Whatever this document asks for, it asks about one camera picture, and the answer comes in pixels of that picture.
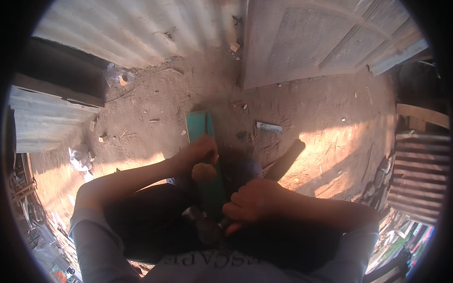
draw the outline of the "person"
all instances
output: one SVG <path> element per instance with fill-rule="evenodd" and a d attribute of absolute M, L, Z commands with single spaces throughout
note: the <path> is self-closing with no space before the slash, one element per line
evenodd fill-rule
<path fill-rule="evenodd" d="M 191 185 L 142 189 L 187 176 L 207 156 L 216 163 L 216 143 L 204 135 L 172 158 L 99 177 L 80 187 L 69 237 L 76 246 L 84 283 L 361 282 L 378 239 L 378 214 L 368 206 L 304 196 L 261 178 L 262 173 L 254 170 L 251 180 L 223 206 L 223 213 L 234 223 L 226 230 L 231 250 L 220 251 L 201 243 L 196 228 L 181 220 L 182 211 L 199 205 Z M 281 223 L 286 223 L 284 228 L 279 227 Z M 327 237 L 317 230 L 305 239 L 310 231 L 306 228 L 317 225 L 327 227 L 323 230 Z M 307 254 L 312 245 L 327 248 Z M 322 253 L 327 256 L 316 259 Z M 155 267 L 141 278 L 127 259 Z"/>

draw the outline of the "dark pants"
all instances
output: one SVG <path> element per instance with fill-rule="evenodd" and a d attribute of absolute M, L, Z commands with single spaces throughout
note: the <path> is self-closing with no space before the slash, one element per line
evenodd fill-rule
<path fill-rule="evenodd" d="M 238 189 L 255 177 L 262 177 L 262 168 L 248 159 L 237 166 L 233 186 Z M 153 186 L 105 207 L 107 223 L 123 240 L 126 258 L 156 264 L 166 254 L 212 248 L 203 245 L 196 228 L 181 218 L 186 208 L 200 205 L 197 190 L 190 180 L 172 183 L 183 185 Z M 227 243 L 280 268 L 307 273 L 335 255 L 340 237 L 339 231 L 316 223 L 281 219 L 244 226 Z"/>

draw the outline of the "green wooden plank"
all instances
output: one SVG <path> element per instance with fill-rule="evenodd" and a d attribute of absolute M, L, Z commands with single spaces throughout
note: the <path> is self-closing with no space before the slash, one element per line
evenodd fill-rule
<path fill-rule="evenodd" d="M 186 114 L 187 132 L 189 141 L 193 142 L 205 133 L 205 113 L 207 114 L 207 133 L 214 137 L 211 113 L 206 111 L 196 111 Z M 198 188 L 202 195 L 202 208 L 206 215 L 220 221 L 223 217 L 222 207 L 225 203 L 225 191 L 223 189 L 222 172 L 219 162 L 216 163 L 217 177 L 213 182 L 198 182 Z"/>

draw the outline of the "workshop floor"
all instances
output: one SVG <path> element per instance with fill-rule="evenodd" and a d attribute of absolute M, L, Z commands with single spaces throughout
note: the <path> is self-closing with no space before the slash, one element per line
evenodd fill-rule
<path fill-rule="evenodd" d="M 75 198 L 84 183 L 84 173 L 71 170 L 68 147 L 83 142 L 93 149 L 94 177 L 155 163 L 188 143 L 187 134 L 181 135 L 185 113 L 199 109 L 212 113 L 222 162 L 235 150 L 266 167 L 299 138 L 306 149 L 281 179 L 282 186 L 321 198 L 355 200 L 361 195 L 393 148 L 391 76 L 373 77 L 364 68 L 242 92 L 237 86 L 241 64 L 221 47 L 135 70 L 131 85 L 107 94 L 106 101 L 114 101 L 97 115 L 94 132 L 86 122 L 58 149 L 30 155 L 37 193 L 48 213 L 57 213 L 69 227 L 73 206 L 68 195 Z M 283 133 L 260 131 L 256 121 L 281 125 Z M 240 140 L 236 134 L 243 131 L 250 134 Z M 103 133 L 108 140 L 100 143 Z"/>

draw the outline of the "sleeve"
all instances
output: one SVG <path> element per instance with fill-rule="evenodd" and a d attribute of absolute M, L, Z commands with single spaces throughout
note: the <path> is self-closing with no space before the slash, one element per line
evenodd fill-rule
<path fill-rule="evenodd" d="M 140 281 L 140 276 L 122 255 L 121 238 L 97 211 L 78 209 L 70 223 L 69 237 L 76 246 L 84 283 Z"/>
<path fill-rule="evenodd" d="M 317 282 L 361 283 L 374 246 L 379 237 L 376 223 L 345 234 L 333 260 L 314 271 L 310 277 Z"/>

